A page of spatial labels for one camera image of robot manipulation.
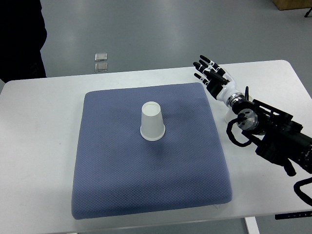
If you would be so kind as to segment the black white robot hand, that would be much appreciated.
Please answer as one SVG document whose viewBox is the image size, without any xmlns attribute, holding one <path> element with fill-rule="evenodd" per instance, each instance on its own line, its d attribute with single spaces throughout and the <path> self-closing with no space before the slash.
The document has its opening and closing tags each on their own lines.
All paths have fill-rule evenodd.
<svg viewBox="0 0 312 234">
<path fill-rule="evenodd" d="M 244 98 L 237 90 L 233 77 L 214 61 L 200 55 L 200 60 L 193 62 L 193 66 L 199 72 L 194 73 L 194 76 L 206 86 L 214 99 L 232 108 L 235 102 Z"/>
</svg>

